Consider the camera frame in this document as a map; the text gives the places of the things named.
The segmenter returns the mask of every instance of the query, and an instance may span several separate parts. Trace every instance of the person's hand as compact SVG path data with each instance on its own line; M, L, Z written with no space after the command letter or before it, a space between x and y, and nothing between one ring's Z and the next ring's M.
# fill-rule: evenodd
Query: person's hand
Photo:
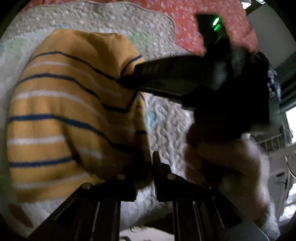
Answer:
M260 219L270 202L269 160L257 144L244 139L219 144L194 143L188 141L188 135L187 142L191 143L185 152L187 179L212 186L219 175L218 189L251 221ZM209 169L213 167L215 176L210 176Z

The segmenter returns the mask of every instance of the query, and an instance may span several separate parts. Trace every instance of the window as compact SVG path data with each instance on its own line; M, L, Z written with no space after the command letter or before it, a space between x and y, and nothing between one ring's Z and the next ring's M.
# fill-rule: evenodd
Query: window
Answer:
M289 195L285 203L283 214L279 218L279 222L290 220L296 211L296 183L289 190Z
M292 142L296 142L296 107L286 111L286 116L290 131L293 134Z

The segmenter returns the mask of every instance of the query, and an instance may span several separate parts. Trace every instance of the textured bedspread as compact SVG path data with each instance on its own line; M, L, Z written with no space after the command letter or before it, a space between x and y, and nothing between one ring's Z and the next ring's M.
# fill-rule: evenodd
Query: textured bedspread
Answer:
M146 60L186 53L174 44L175 27L170 17L132 3L98 4L76 1L38 6L16 16L0 40L0 196L1 214L23 236L28 236L63 200L21 203L33 228L25 227L10 214L7 204L14 200L5 154L7 109L13 87L30 55L57 28L124 34ZM184 135L192 122L192 114L178 104L150 94L147 95L146 102L151 150L158 150L162 161L170 164L173 172L183 175ZM121 229L156 219L170 211L170 203L156 201L151 184L139 191L134 203L122 203Z

